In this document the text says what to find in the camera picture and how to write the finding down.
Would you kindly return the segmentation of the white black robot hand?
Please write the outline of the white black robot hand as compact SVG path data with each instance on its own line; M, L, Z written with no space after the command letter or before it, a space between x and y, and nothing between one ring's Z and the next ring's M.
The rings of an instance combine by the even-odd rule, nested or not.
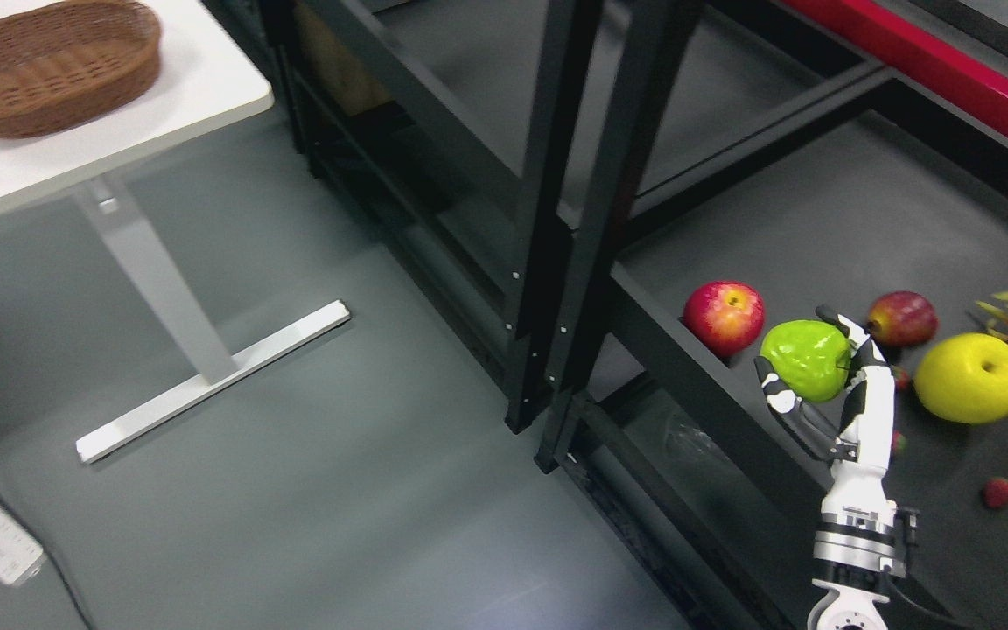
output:
M832 525L872 533L893 530L897 506L888 500L884 477L891 465L895 378L876 340L865 328L827 304L815 310L850 346L843 412L833 428L812 403L788 386L767 358L753 359L765 402L780 426L815 461L827 463L832 486L821 514Z

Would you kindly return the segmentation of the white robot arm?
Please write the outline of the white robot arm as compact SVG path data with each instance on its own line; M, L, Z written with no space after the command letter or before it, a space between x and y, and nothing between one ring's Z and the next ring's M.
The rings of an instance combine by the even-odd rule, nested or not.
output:
M821 514L813 556L822 575L812 584L824 594L809 611L808 629L888 628L879 605L891 601L893 580L907 576L920 515L892 501L889 506L891 522L852 507Z

